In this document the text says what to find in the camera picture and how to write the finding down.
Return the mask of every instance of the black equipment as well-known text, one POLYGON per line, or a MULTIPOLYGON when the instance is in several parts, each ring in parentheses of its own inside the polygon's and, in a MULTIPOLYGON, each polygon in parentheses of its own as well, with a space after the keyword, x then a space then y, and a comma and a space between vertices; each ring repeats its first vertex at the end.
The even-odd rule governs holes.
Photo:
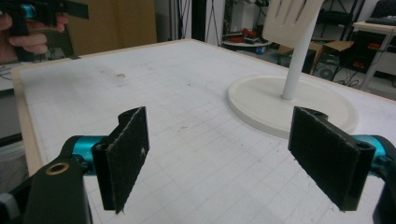
POLYGON ((92 223, 84 175, 97 175, 104 208, 119 213, 148 153, 145 107, 120 114, 109 136, 70 137, 58 158, 0 194, 0 223, 92 223))
POLYGON ((333 81, 338 72, 339 61, 338 56, 323 54, 315 67, 314 76, 333 81))
MULTIPOLYGON (((306 53, 306 57, 304 60, 304 65, 302 68, 302 72, 306 74, 311 74, 312 66, 315 60, 315 54, 317 52, 315 50, 309 49, 306 53)), ((290 67, 291 57, 293 56, 293 50, 290 50, 286 53, 279 55, 277 59, 277 64, 282 65, 284 67, 290 67)))

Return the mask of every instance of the grid paper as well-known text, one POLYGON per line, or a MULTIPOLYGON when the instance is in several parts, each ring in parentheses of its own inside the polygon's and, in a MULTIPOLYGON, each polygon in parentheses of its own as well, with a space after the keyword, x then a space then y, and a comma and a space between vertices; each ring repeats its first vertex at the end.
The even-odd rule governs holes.
MULTIPOLYGON (((369 176, 358 211, 340 212, 291 156, 287 140, 232 113, 229 86, 263 71, 287 74, 181 41, 22 70, 21 79, 44 163, 70 136, 110 134, 117 115, 147 107, 150 152, 124 213, 104 211, 96 177, 84 177, 94 223, 373 223, 382 180, 369 176)), ((357 132, 396 140, 395 104, 330 88, 351 95, 358 110, 368 108, 359 114, 368 123, 357 132), (385 116, 375 125, 374 113, 385 116)))

